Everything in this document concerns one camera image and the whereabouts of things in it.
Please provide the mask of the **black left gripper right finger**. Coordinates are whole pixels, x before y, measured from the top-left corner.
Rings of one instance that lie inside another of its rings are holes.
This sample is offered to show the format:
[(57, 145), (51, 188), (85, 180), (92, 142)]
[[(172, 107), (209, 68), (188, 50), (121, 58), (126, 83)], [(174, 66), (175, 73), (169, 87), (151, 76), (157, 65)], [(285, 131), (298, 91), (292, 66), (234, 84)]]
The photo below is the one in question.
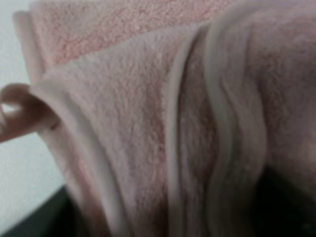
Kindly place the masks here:
[(259, 180), (250, 217), (256, 237), (316, 235), (316, 202), (270, 167)]

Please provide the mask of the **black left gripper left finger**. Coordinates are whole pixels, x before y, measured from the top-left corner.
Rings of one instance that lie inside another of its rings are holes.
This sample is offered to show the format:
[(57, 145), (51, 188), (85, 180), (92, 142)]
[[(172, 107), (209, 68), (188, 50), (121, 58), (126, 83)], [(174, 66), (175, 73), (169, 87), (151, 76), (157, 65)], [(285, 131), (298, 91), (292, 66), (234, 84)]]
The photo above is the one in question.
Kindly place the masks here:
[(78, 186), (63, 186), (2, 237), (102, 237), (104, 224)]

